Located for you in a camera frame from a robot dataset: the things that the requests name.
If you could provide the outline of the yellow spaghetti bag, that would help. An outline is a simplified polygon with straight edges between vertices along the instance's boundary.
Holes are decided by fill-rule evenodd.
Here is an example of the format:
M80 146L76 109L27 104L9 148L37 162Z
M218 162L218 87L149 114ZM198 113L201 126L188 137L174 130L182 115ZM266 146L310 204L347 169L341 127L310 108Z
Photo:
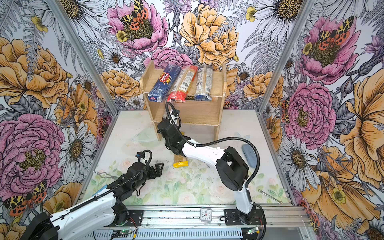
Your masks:
M181 168L181 167L188 167L189 162L187 157L181 156L181 155L174 155L174 168Z

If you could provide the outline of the red spaghetti bag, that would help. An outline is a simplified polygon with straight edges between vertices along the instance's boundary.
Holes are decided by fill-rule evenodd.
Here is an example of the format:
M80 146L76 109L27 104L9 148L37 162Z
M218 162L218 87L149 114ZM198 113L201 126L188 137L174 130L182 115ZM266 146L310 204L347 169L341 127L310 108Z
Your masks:
M186 101L187 94L197 71L197 66L185 66L182 68L170 91L167 102L184 103Z

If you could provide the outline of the blue Barilla spaghetti box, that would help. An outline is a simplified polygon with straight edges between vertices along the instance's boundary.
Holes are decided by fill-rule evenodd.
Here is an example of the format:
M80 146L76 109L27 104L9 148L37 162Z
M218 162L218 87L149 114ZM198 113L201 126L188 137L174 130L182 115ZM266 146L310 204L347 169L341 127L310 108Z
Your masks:
M165 100L181 69L182 68L177 65L167 65L148 94L150 102L161 103Z

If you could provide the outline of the grey white spaghetti bag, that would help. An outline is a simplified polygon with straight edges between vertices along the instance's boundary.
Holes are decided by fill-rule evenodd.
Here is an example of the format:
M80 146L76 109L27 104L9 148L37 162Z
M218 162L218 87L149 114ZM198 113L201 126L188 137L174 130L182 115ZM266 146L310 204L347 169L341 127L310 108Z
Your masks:
M213 85L213 68L206 64L198 67L196 92L194 99L196 101L211 101L211 89Z

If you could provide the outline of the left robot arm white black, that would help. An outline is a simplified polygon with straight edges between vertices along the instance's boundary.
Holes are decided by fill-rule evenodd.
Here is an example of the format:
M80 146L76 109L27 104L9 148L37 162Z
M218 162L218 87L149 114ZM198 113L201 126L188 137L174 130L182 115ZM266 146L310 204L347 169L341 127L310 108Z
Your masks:
M79 240L111 224L124 225L128 209L124 201L139 193L147 180L162 176L163 163L154 166L135 162L127 172L100 189L93 197L69 209L34 217L22 235L23 240Z

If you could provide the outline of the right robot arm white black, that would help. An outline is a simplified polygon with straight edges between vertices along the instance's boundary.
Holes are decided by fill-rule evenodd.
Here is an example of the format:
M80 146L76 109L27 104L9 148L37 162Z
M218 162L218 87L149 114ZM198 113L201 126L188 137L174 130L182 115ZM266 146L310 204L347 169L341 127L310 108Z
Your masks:
M260 155L255 145L240 137L227 137L200 144L184 136L173 120L165 118L158 124L157 129L165 140L165 146L174 155L196 159L216 168L222 183L234 192L240 222L249 225L254 217L252 211L256 209L249 192L249 184L260 168ZM254 151L257 163L251 176L248 175L249 166L235 148L212 147L217 143L231 140L244 142Z

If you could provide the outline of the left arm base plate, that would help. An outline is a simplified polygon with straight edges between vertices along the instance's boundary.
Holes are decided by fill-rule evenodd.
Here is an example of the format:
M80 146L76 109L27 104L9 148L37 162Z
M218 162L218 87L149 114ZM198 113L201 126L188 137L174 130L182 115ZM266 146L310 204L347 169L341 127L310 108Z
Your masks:
M127 210L120 214L117 225L123 227L140 227L142 225L143 216L143 210Z

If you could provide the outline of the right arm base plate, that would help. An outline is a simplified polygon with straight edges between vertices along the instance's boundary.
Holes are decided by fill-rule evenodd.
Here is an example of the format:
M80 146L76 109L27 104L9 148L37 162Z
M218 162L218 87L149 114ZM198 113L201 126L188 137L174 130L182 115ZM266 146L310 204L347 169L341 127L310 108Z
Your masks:
M244 214L237 209L225 209L224 221L227 226L247 225L261 226L266 225L266 220L261 209L251 209L251 212Z

